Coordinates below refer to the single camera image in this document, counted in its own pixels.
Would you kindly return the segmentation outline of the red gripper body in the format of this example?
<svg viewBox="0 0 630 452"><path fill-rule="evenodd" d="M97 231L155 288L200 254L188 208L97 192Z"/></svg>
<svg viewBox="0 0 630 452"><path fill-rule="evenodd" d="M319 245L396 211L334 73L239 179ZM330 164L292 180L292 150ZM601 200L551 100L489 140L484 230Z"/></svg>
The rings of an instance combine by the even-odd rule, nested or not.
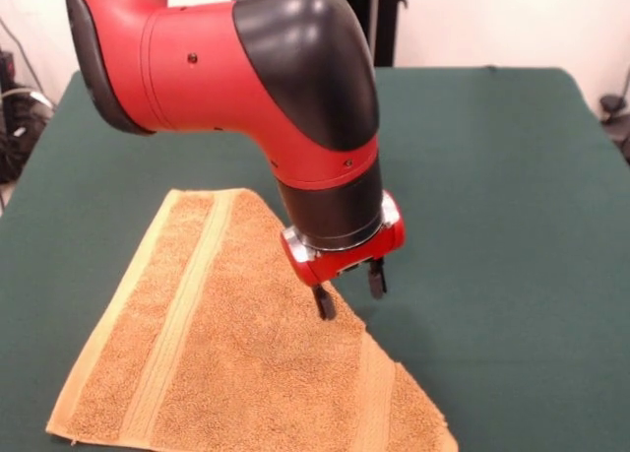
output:
<svg viewBox="0 0 630 452"><path fill-rule="evenodd" d="M398 204L388 191L383 191L380 216L382 224L373 235L343 250L311 247L301 241L294 226L285 228L281 244L299 280L307 286L320 285L354 266L382 259L398 250L405 242L405 223Z"/></svg>

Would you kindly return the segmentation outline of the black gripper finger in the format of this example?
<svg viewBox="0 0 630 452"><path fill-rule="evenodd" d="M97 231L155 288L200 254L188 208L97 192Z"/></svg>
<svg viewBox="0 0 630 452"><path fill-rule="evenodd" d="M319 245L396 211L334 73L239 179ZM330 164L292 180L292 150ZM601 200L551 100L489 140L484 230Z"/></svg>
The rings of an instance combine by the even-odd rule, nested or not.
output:
<svg viewBox="0 0 630 452"><path fill-rule="evenodd" d="M320 318L322 320L333 320L337 311L332 295L322 285L313 287L312 292Z"/></svg>
<svg viewBox="0 0 630 452"><path fill-rule="evenodd" d="M373 298L381 299L387 292L387 283L384 270L384 259L372 259L368 267L368 284Z"/></svg>

